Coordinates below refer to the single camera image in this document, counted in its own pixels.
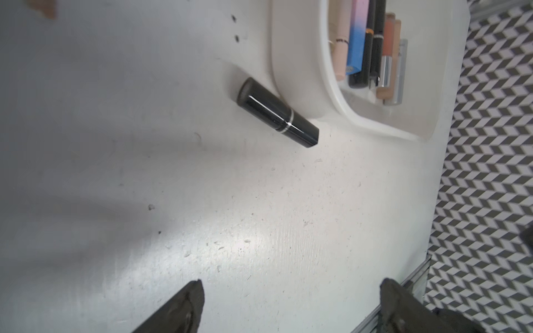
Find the black lipstick with silver band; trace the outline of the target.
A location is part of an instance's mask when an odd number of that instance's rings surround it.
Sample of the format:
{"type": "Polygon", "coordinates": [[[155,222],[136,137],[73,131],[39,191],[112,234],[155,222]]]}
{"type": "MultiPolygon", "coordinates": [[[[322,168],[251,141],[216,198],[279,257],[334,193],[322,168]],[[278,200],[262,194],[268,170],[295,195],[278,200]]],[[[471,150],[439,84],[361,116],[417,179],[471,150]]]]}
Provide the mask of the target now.
{"type": "Polygon", "coordinates": [[[376,86],[380,83],[381,60],[383,56],[384,25],[386,18],[386,0],[375,0],[374,35],[371,52],[370,79],[376,86]]]}

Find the black lipstick with gold band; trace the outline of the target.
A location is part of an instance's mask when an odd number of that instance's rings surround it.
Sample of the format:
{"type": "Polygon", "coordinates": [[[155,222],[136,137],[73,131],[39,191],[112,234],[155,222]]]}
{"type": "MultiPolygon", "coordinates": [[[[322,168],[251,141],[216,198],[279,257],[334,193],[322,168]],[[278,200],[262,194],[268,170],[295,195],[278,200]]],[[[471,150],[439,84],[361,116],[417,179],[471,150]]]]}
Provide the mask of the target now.
{"type": "Polygon", "coordinates": [[[376,1],[370,0],[366,21],[364,48],[362,52],[361,70],[356,74],[352,74],[348,82],[350,87],[355,89],[363,89],[365,87],[368,87],[370,83],[371,54],[374,38],[375,16],[376,1]]]}

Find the beige lipstick tube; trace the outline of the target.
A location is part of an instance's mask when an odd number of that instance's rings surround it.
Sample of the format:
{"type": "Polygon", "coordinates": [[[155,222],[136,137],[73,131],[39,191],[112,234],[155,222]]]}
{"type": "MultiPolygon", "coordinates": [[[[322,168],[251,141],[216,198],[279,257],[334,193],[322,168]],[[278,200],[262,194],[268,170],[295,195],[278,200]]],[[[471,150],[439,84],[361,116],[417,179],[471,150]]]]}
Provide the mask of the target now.
{"type": "Polygon", "coordinates": [[[387,13],[384,25],[380,80],[376,90],[376,97],[383,101],[392,99],[394,95],[400,39],[401,20],[396,19],[393,13],[387,13]]]}

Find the slim black lipstick tube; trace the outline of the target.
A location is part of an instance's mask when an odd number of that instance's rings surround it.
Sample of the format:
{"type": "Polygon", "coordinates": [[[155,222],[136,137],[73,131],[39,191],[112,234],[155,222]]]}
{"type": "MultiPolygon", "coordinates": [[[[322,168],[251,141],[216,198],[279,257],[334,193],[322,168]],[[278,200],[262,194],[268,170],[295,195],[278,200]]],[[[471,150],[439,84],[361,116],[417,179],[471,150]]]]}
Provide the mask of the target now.
{"type": "Polygon", "coordinates": [[[315,125],[251,77],[241,86],[237,105],[305,148],[319,142],[319,129],[315,125]]]}

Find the white plastic storage box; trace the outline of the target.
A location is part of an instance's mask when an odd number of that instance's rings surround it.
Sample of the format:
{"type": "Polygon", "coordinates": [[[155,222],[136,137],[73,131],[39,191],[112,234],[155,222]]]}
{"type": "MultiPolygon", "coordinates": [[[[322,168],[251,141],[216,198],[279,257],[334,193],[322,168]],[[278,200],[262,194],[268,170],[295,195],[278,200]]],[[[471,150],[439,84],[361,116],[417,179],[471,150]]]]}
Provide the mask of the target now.
{"type": "Polygon", "coordinates": [[[465,1],[388,1],[402,23],[406,52],[402,100],[385,105],[368,89],[335,78],[327,1],[274,1],[271,57],[283,99],[309,119],[345,129],[429,140],[441,113],[451,111],[471,20],[465,1]]]}

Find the pink and blue lipstick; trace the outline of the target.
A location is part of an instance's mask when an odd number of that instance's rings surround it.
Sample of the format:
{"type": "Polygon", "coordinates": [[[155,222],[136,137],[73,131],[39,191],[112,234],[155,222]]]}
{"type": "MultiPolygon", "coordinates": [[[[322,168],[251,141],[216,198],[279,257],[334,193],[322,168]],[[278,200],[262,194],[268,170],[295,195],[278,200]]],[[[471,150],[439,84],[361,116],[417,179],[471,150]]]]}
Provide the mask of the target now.
{"type": "Polygon", "coordinates": [[[369,0],[353,0],[350,21],[350,35],[346,74],[351,75],[361,71],[366,28],[369,13],[369,0]]]}

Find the silver lipstick tube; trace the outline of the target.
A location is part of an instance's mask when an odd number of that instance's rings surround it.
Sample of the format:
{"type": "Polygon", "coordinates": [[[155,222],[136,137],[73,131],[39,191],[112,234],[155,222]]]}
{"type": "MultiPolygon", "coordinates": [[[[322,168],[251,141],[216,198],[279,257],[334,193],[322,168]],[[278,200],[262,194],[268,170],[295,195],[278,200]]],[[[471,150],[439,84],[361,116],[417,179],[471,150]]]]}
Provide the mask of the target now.
{"type": "Polygon", "coordinates": [[[401,39],[400,44],[399,44],[399,51],[398,51],[398,62],[396,66],[396,80],[394,84],[394,94],[393,94],[393,97],[384,101],[384,104],[387,106],[400,105],[403,102],[407,54],[408,54],[408,40],[401,39]]]}

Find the pink and silver lipstick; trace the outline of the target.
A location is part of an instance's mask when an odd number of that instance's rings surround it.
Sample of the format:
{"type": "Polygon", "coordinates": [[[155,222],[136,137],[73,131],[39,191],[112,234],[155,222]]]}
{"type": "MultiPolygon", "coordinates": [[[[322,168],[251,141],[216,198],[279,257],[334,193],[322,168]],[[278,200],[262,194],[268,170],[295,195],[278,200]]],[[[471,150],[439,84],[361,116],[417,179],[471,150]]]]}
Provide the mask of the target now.
{"type": "Polygon", "coordinates": [[[383,50],[378,83],[379,88],[388,88],[391,84],[395,23],[396,15],[393,13],[387,13],[385,16],[383,32],[383,50]]]}

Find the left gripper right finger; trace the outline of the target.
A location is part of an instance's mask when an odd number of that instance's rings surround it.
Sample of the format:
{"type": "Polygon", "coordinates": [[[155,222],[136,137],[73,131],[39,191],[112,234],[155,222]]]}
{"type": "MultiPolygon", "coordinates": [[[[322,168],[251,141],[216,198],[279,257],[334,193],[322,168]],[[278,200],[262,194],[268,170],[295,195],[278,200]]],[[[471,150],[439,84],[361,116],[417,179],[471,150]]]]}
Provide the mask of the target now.
{"type": "Polygon", "coordinates": [[[406,288],[390,278],[384,279],[380,285],[380,307],[384,332],[454,332],[406,288]]]}

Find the clear pink lip gloss tube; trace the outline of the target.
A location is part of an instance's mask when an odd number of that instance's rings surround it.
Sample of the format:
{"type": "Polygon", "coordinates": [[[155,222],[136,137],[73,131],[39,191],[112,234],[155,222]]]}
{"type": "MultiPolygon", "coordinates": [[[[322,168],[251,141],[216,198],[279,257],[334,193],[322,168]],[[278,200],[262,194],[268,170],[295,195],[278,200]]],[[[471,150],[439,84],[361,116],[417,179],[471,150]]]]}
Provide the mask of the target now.
{"type": "Polygon", "coordinates": [[[333,70],[337,81],[344,80],[346,76],[352,3],[352,0],[339,1],[337,11],[337,33],[332,55],[333,70]]]}

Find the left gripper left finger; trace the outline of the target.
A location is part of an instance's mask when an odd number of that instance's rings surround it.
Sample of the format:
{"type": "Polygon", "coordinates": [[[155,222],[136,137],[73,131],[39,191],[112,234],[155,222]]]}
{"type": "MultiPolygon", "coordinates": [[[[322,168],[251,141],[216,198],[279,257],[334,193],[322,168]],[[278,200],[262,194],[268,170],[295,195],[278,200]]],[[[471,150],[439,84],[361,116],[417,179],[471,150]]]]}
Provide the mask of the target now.
{"type": "Polygon", "coordinates": [[[133,332],[196,333],[204,304],[202,281],[190,281],[133,332]]]}

